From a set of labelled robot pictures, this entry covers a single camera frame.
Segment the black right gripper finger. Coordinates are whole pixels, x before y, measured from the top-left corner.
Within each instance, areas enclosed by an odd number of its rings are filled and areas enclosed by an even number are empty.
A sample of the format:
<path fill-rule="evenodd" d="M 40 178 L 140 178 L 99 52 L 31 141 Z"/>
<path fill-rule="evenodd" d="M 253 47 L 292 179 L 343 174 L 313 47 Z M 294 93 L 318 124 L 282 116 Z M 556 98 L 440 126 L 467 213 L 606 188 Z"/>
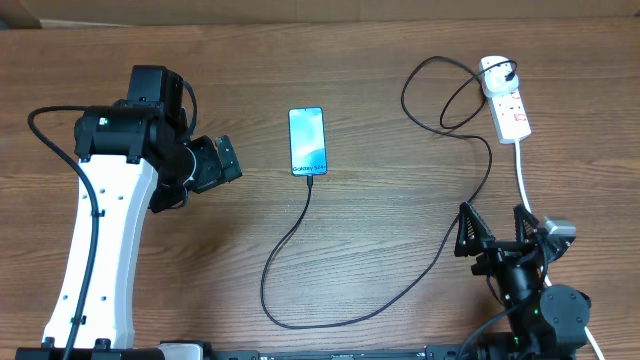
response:
<path fill-rule="evenodd" d="M 479 255 L 494 241 L 495 236 L 476 209 L 469 202 L 461 203 L 454 256 Z"/>
<path fill-rule="evenodd" d="M 513 208 L 515 221 L 515 239 L 518 243 L 537 241 L 539 220 L 523 204 Z"/>

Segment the Galaxy smartphone blue screen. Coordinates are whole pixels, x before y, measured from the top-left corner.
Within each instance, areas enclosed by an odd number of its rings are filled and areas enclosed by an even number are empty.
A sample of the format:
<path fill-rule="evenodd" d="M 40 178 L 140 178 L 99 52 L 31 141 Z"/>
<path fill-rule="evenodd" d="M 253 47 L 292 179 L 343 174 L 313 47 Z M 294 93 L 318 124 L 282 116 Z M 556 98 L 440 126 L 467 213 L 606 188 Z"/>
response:
<path fill-rule="evenodd" d="M 328 163 L 322 108 L 290 109 L 288 120 L 292 174 L 294 176 L 326 174 Z"/>

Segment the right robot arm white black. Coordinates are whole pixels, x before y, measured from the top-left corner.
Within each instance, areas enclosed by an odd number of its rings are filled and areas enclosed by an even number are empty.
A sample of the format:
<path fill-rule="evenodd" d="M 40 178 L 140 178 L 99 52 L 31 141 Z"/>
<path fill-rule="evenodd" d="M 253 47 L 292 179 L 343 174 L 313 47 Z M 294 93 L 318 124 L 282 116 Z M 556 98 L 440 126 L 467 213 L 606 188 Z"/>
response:
<path fill-rule="evenodd" d="M 454 255 L 476 260 L 472 274 L 496 282 L 492 293 L 504 310 L 474 330 L 456 357 L 574 359 L 588 342 L 591 300 L 546 278 L 576 239 L 576 227 L 562 218 L 539 220 L 522 204 L 513 212 L 515 238 L 501 241 L 470 203 L 459 207 Z"/>

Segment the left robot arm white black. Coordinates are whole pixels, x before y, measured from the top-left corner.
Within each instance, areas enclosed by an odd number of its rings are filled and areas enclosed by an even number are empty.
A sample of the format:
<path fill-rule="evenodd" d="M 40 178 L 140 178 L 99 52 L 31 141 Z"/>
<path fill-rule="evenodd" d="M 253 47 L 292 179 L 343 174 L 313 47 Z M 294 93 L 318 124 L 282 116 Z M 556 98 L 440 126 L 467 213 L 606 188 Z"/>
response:
<path fill-rule="evenodd" d="M 35 124 L 65 106 L 28 115 L 34 135 L 77 174 L 79 190 L 57 303 L 40 346 L 18 348 L 17 360 L 213 358 L 205 341 L 134 346 L 133 289 L 146 213 L 182 208 L 190 194 L 242 175 L 229 137 L 194 137 L 197 111 L 183 106 L 193 94 L 164 66 L 134 66 L 126 98 L 77 107 L 72 155 Z"/>

